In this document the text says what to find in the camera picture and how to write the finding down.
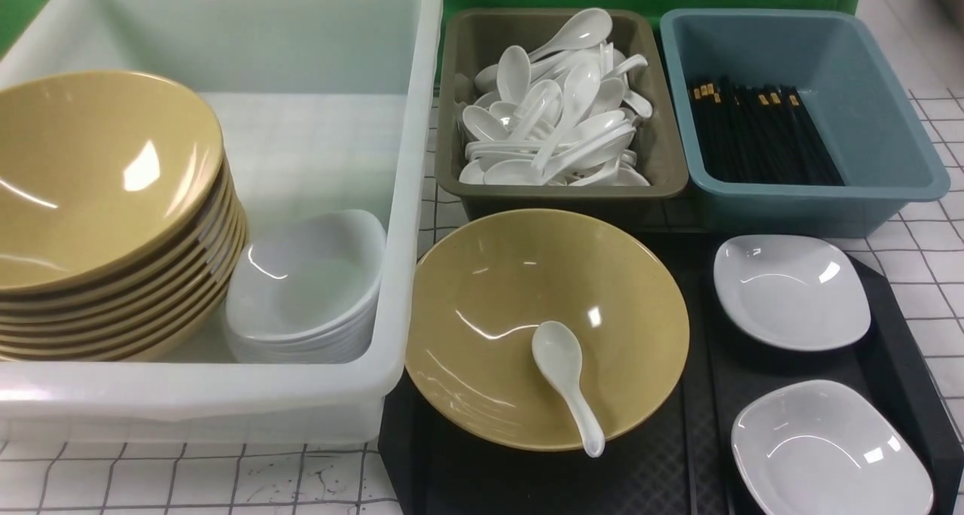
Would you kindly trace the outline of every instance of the black serving tray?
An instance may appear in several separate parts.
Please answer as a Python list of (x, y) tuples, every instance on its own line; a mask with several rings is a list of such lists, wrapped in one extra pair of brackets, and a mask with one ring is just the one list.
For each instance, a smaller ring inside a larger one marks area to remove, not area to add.
[(860, 392), (929, 470), (933, 513), (953, 515), (964, 453), (887, 279), (854, 261), (874, 320), (854, 346), (816, 354), (745, 336), (723, 313), (708, 234), (636, 234), (682, 290), (690, 321), (677, 389), (599, 459), (530, 453), (452, 425), (403, 377), (386, 399), (379, 450), (406, 515), (760, 514), (734, 466), (730, 428), (750, 402), (784, 385), (826, 378)]

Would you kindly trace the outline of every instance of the plastic bin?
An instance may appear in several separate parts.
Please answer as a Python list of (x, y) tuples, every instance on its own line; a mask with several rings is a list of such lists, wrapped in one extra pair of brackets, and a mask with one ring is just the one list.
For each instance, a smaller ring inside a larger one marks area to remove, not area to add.
[[(867, 27), (826, 11), (679, 10), (662, 19), (690, 179), (710, 230), (862, 237), (947, 193), (937, 151)], [(843, 187), (723, 182), (706, 173), (686, 80), (799, 87)]]
[(0, 87), (79, 69), (169, 76), (211, 103), (252, 238), (367, 209), (388, 227), (371, 347), (234, 364), (216, 318), (164, 363), (4, 363), (0, 439), (358, 443), (403, 370), (441, 0), (51, 0)]
[(499, 62), (513, 44), (533, 50), (578, 10), (571, 8), (506, 8), (464, 11), (452, 18), (445, 34), (441, 92), (438, 94), (438, 144), (435, 178), (445, 191), (462, 200), (469, 219), (512, 209), (561, 209), (588, 214), (626, 230), (639, 229), (647, 210), (658, 200), (684, 190), (688, 174), (669, 87), (653, 30), (639, 14), (609, 11), (610, 41), (627, 56), (643, 54), (650, 65), (630, 72), (630, 87), (654, 106), (654, 116), (630, 145), (638, 154), (636, 169), (650, 187), (530, 187), (470, 185), (459, 181), (465, 167), (465, 143), (458, 124), (459, 103), (476, 99), (472, 79)]

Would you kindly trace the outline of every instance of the white spoon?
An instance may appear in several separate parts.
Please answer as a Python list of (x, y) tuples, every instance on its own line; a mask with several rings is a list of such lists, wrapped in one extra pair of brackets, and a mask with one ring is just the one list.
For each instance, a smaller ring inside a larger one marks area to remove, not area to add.
[(545, 109), (561, 96), (562, 90), (552, 80), (543, 80), (533, 86), (513, 113), (514, 117), (519, 118), (519, 123), (515, 130), (509, 133), (507, 140), (512, 142), (527, 138), (532, 128), (539, 123)]
[[(549, 72), (550, 69), (557, 65), (557, 63), (562, 62), (565, 58), (568, 58), (569, 54), (572, 54), (572, 50), (563, 50), (562, 52), (551, 55), (548, 58), (544, 58), (539, 62), (531, 63), (530, 69), (532, 79), (539, 80), (542, 75), (545, 75), (545, 73)], [(480, 70), (478, 75), (475, 75), (475, 89), (479, 90), (479, 92), (495, 92), (497, 73), (499, 73), (498, 63), (493, 63), (491, 66), (487, 66), (485, 69)]]
[(576, 125), (576, 127), (573, 127), (562, 136), (559, 145), (574, 145), (576, 142), (597, 137), (600, 133), (603, 133), (603, 131), (612, 130), (613, 127), (616, 127), (618, 123), (622, 123), (624, 120), (626, 120), (626, 118), (624, 117), (623, 111), (619, 110), (605, 111), (605, 113), (585, 118), (579, 125)]
[[(626, 102), (626, 96), (623, 95), (623, 103), (625, 102)], [(642, 123), (643, 118), (639, 117), (639, 114), (637, 114), (636, 111), (634, 111), (633, 109), (620, 107), (619, 110), (626, 115), (626, 120), (629, 121), (630, 125), (633, 125), (633, 127), (638, 127), (638, 125)]]
[(499, 92), (488, 92), (483, 94), (482, 97), (479, 97), (479, 99), (476, 99), (475, 103), (472, 104), (477, 107), (489, 108), (496, 101), (499, 101)]
[[(593, 167), (609, 162), (612, 159), (622, 159), (623, 150), (628, 145), (630, 145), (630, 142), (633, 141), (633, 135), (635, 133), (633, 133), (633, 128), (629, 127), (629, 125), (622, 124), (620, 128), (626, 131), (620, 131), (620, 132), (605, 131), (600, 133), (599, 135), (596, 135), (596, 137), (589, 139), (589, 140), (593, 140), (595, 138), (605, 135), (606, 133), (613, 133), (613, 135), (607, 135), (607, 136), (613, 137), (612, 140), (610, 140), (609, 142), (606, 142), (604, 145), (600, 145), (600, 147), (596, 148), (595, 151), (587, 152), (587, 154), (582, 155), (578, 159), (568, 162), (567, 169), (576, 169), (576, 171), (585, 171), (586, 169), (592, 169)], [(563, 159), (565, 159), (565, 156), (567, 156), (567, 152), (568, 151), (564, 151), (561, 154), (559, 154), (558, 157), (560, 158), (559, 159), (560, 162)]]
[(526, 159), (499, 161), (485, 172), (482, 182), (488, 185), (510, 186), (566, 185), (563, 178), (552, 178), (545, 182), (536, 178), (536, 173), (532, 171), (532, 163)]
[(496, 72), (496, 89), (499, 98), (510, 103), (521, 103), (529, 90), (532, 69), (529, 56), (521, 46), (510, 46), (502, 52)]
[[(511, 117), (510, 114), (495, 114), (495, 116), (497, 120), (501, 121), (507, 121)], [(613, 130), (618, 123), (623, 123), (625, 120), (626, 118), (624, 117), (622, 110), (607, 111), (606, 113), (598, 114), (598, 116), (589, 117), (587, 120), (583, 120), (581, 123), (579, 123), (579, 125), (576, 125), (576, 127), (566, 132), (564, 137), (562, 137), (562, 140), (559, 141), (559, 144), (552, 148), (551, 153), (557, 154), (557, 152), (565, 151), (566, 148), (572, 147), (573, 145), (578, 144), (578, 142), (587, 141), (593, 137), (597, 137), (606, 130)], [(541, 121), (540, 123), (536, 124), (533, 135), (535, 134), (535, 131), (539, 130), (540, 126), (543, 126)], [(551, 128), (548, 127), (548, 125), (545, 125), (545, 128), (550, 130), (551, 134)], [(473, 151), (482, 151), (482, 149), (536, 152), (545, 145), (545, 140), (513, 142), (498, 141), (497, 144), (492, 144), (492, 142), (493, 141), (485, 140), (469, 142), (467, 145), (465, 145), (465, 158), (471, 158)]]
[(509, 130), (482, 107), (465, 107), (462, 123), (465, 124), (465, 130), (479, 141), (504, 141), (509, 138)]
[(653, 103), (650, 103), (646, 97), (640, 96), (639, 93), (633, 92), (633, 90), (626, 90), (623, 103), (629, 105), (643, 120), (653, 117)]
[(582, 436), (586, 454), (596, 458), (606, 448), (606, 436), (593, 409), (579, 389), (582, 375), (582, 348), (568, 327), (558, 321), (545, 321), (532, 337), (532, 357), (545, 381), (552, 385), (569, 406), (575, 427)]
[(633, 54), (632, 56), (629, 56), (629, 58), (626, 58), (626, 61), (614, 66), (614, 68), (610, 70), (609, 73), (606, 73), (606, 76), (603, 76), (602, 78), (606, 79), (625, 75), (626, 73), (630, 72), (630, 70), (636, 68), (647, 68), (649, 65), (650, 62), (646, 59), (646, 56), (643, 56), (642, 54)]
[(599, 45), (599, 70), (602, 70), (602, 76), (606, 76), (606, 73), (611, 72), (616, 66), (613, 54), (615, 50), (616, 47), (611, 42)]
[(609, 161), (610, 158), (619, 157), (623, 148), (633, 141), (634, 133), (636, 130), (630, 125), (618, 125), (615, 130), (609, 130), (591, 140), (579, 142), (567, 151), (552, 156), (545, 164), (544, 171), (537, 172), (541, 175), (540, 182), (547, 182), (575, 167), (595, 167)]
[(558, 62), (552, 69), (545, 72), (540, 78), (542, 80), (565, 80), (566, 75), (569, 74), (569, 70), (578, 66), (579, 63), (583, 62), (596, 62), (599, 63), (599, 52), (596, 50), (578, 50), (575, 52), (569, 52), (566, 58)]
[[(523, 159), (525, 161), (530, 162), (531, 164), (532, 159), (533, 157), (535, 157), (535, 155), (536, 154), (530, 154), (529, 152), (524, 152), (524, 151), (500, 151), (500, 149), (482, 149), (482, 151), (473, 151), (472, 155), (468, 156), (468, 161), (476, 161), (476, 160), (480, 161), (481, 162), (480, 167), (484, 172), (485, 169), (487, 168), (486, 162), (498, 163), (499, 161), (506, 161), (507, 159)], [(619, 163), (620, 165), (628, 169), (633, 168), (633, 166), (636, 165), (636, 152), (623, 151), (622, 154), (619, 155)]]
[(619, 172), (616, 172), (616, 179), (610, 182), (609, 185), (613, 186), (648, 186), (650, 181), (646, 179), (646, 176), (640, 175), (636, 169), (620, 167)]
[(612, 185), (612, 182), (616, 180), (616, 175), (619, 173), (619, 168), (619, 158), (613, 157), (610, 161), (606, 161), (605, 164), (599, 166), (599, 169), (593, 172), (592, 175), (575, 180), (569, 185), (576, 187)]
[(547, 44), (529, 52), (529, 58), (536, 62), (553, 52), (592, 48), (600, 42), (606, 42), (611, 31), (612, 17), (609, 13), (602, 8), (585, 8), (572, 15)]
[(482, 170), (481, 162), (476, 160), (465, 165), (462, 172), (459, 173), (459, 181), (464, 184), (482, 184), (482, 175), (485, 171)]
[[(552, 105), (558, 104), (557, 102), (550, 103), (550, 107), (545, 109), (548, 111), (552, 108)], [(516, 128), (516, 124), (519, 120), (513, 116), (516, 113), (516, 107), (519, 106), (516, 103), (510, 103), (509, 101), (496, 101), (489, 107), (489, 113), (496, 117), (496, 120), (502, 122), (507, 130), (511, 133)], [(544, 141), (552, 134), (552, 130), (555, 130), (548, 121), (545, 120), (545, 115), (536, 121), (535, 125), (531, 131), (529, 131), (530, 140)]]
[(579, 63), (566, 78), (566, 85), (562, 90), (562, 120), (552, 131), (550, 138), (545, 139), (543, 148), (539, 149), (532, 161), (536, 172), (545, 170), (545, 163), (562, 140), (563, 135), (571, 130), (589, 110), (596, 94), (599, 92), (599, 66), (595, 62)]
[(598, 116), (598, 114), (618, 109), (619, 105), (623, 104), (624, 96), (626, 96), (626, 85), (623, 84), (623, 79), (607, 78), (603, 80), (599, 83), (599, 93), (596, 94), (593, 105), (589, 107), (587, 116)]

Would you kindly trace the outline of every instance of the teal bin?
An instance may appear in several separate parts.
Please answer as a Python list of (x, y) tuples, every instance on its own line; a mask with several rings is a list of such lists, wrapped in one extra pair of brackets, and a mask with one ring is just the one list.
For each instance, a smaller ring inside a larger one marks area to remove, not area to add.
[[(677, 10), (662, 17), (665, 65), (702, 225), (727, 233), (863, 237), (950, 176), (860, 20), (834, 11)], [(686, 81), (798, 87), (846, 186), (723, 182), (706, 173)]]

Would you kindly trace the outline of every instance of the chopsticks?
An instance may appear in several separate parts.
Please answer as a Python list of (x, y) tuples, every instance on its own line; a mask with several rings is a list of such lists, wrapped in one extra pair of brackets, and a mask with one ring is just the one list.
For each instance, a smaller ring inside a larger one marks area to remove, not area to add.
[(703, 164), (729, 182), (844, 185), (796, 87), (692, 80), (689, 101)]

